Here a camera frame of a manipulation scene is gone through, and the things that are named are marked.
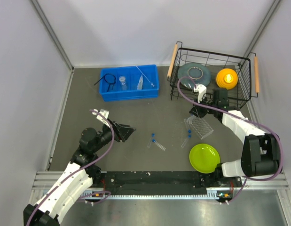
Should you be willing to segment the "clear plastic bag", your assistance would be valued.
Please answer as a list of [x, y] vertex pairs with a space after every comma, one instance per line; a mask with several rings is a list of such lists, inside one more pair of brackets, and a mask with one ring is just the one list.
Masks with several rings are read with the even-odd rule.
[[143, 89], [143, 76], [141, 75], [137, 84], [137, 90]]

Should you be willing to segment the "small clear glass funnel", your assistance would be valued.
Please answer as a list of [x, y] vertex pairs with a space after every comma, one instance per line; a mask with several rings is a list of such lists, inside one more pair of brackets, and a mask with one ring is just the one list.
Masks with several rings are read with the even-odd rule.
[[141, 69], [138, 66], [135, 66], [135, 67], [139, 70], [139, 72], [142, 74], [142, 76], [144, 76], [146, 78], [146, 80], [151, 84], [151, 86], [155, 87], [153, 82], [149, 80], [149, 78], [141, 71]]

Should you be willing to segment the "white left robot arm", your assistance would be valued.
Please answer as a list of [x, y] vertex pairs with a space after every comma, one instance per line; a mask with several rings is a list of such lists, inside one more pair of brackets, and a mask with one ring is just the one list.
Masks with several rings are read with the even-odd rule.
[[79, 147], [73, 154], [66, 169], [49, 191], [35, 204], [28, 204], [24, 211], [25, 226], [58, 226], [65, 215], [91, 186], [101, 183], [101, 169], [96, 166], [96, 154], [112, 142], [125, 142], [135, 132], [129, 125], [108, 121], [102, 131], [84, 129]]

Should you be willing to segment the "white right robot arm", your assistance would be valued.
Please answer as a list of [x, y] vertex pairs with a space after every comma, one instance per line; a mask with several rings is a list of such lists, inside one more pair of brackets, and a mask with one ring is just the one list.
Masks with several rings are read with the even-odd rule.
[[232, 177], [244, 177], [254, 181], [276, 178], [283, 168], [283, 148], [279, 136], [270, 128], [253, 122], [241, 111], [229, 105], [228, 91], [214, 89], [213, 99], [206, 98], [206, 86], [197, 84], [193, 88], [197, 94], [192, 102], [191, 114], [203, 118], [212, 114], [230, 129], [242, 142], [242, 156], [239, 160], [220, 164], [220, 171], [214, 174], [219, 186], [226, 186]]

